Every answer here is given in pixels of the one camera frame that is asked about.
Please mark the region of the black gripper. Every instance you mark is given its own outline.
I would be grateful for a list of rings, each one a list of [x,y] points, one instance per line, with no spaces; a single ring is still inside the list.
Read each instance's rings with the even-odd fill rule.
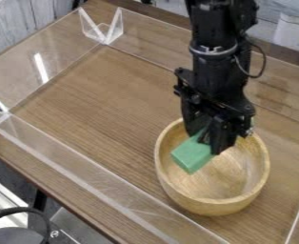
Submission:
[[[236,138],[252,133],[256,109],[244,89],[249,78],[252,49],[204,51],[189,48],[192,69],[176,68],[175,94],[189,136],[219,155],[235,145]]]

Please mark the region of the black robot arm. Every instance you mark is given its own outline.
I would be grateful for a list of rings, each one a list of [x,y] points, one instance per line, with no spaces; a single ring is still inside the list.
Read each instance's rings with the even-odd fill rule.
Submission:
[[[255,0],[185,0],[192,68],[176,69],[187,133],[217,155],[249,135],[256,108],[245,96],[252,46],[247,30],[257,23]]]

